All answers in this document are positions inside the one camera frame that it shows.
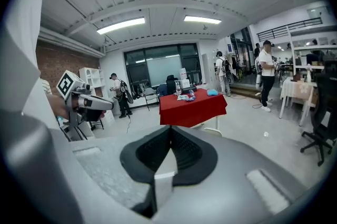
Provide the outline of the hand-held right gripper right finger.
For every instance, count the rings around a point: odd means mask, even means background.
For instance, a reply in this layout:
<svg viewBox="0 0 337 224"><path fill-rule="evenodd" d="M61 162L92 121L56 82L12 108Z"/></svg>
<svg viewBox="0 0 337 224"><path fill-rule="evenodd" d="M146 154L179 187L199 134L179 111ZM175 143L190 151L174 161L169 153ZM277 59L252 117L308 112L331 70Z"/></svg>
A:
<svg viewBox="0 0 337 224"><path fill-rule="evenodd" d="M214 171L218 161L214 146L177 126L171 126L170 139L177 163L174 187L199 184Z"/></svg>

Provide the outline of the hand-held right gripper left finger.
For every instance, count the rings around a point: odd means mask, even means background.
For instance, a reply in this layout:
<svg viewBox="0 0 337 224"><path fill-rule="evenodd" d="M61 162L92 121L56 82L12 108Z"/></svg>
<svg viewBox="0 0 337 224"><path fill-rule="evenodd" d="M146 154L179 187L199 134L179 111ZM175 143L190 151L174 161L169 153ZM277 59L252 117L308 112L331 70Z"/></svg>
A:
<svg viewBox="0 0 337 224"><path fill-rule="evenodd" d="M171 148L171 126L164 126L124 146L120 163L136 182L151 184Z"/></svg>

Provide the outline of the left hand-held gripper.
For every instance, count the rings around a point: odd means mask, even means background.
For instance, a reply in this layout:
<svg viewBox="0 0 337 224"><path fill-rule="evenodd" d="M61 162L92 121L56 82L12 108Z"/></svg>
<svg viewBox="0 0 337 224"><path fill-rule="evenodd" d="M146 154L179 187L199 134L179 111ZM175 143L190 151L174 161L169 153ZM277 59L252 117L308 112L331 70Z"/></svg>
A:
<svg viewBox="0 0 337 224"><path fill-rule="evenodd" d="M56 86L68 110L68 139L86 140L87 135L80 129L84 122L96 122L104 111L112 110L113 102L94 96L89 84L76 74L66 70Z"/></svg>

